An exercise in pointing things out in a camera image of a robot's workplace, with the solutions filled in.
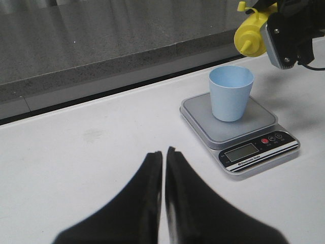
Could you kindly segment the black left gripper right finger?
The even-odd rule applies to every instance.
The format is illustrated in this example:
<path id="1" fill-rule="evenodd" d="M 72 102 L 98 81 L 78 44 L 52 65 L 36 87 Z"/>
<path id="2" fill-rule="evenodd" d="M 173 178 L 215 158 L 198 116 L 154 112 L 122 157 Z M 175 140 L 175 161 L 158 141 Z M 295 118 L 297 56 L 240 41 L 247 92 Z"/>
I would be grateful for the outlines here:
<path id="1" fill-rule="evenodd" d="M 169 147 L 165 203 L 171 243 L 287 243 L 283 234 L 232 206 Z"/>

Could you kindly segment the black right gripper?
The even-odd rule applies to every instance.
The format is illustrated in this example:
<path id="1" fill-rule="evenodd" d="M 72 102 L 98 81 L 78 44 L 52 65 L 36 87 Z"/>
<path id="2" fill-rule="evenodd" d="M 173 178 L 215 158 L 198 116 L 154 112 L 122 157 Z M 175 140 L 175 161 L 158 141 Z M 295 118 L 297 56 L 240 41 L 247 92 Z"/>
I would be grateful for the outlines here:
<path id="1" fill-rule="evenodd" d="M 297 52 L 295 64 L 309 65 L 314 61 L 313 39 L 324 37 L 324 1 L 257 1 L 253 7 L 260 11 L 274 3 L 277 12 L 267 21 L 288 26 Z"/>

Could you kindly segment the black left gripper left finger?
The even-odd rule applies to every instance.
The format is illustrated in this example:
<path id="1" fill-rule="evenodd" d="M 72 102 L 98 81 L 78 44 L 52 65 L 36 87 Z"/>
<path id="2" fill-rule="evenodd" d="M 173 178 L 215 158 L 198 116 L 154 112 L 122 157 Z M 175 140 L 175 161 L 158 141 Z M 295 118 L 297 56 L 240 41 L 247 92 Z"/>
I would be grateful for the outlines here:
<path id="1" fill-rule="evenodd" d="M 157 243 L 162 153 L 148 153 L 127 185 L 100 210 L 62 231 L 54 243 Z"/>

